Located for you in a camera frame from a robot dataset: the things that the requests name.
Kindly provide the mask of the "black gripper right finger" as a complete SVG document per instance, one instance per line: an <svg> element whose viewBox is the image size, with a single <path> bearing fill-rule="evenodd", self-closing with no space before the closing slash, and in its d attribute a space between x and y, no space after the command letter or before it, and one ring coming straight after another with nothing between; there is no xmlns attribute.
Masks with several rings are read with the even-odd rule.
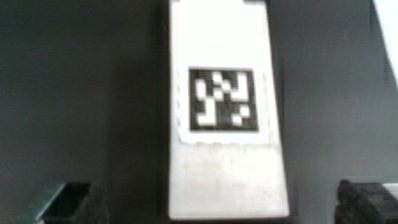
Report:
<svg viewBox="0 0 398 224"><path fill-rule="evenodd" d="M398 183L341 180L334 224L398 224Z"/></svg>

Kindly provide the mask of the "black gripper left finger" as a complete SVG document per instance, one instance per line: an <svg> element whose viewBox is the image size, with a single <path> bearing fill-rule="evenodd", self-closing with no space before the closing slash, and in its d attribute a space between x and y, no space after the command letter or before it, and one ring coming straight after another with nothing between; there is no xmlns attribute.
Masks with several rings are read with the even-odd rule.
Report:
<svg viewBox="0 0 398 224"><path fill-rule="evenodd" d="M94 182L44 186L10 224L106 224L106 197Z"/></svg>

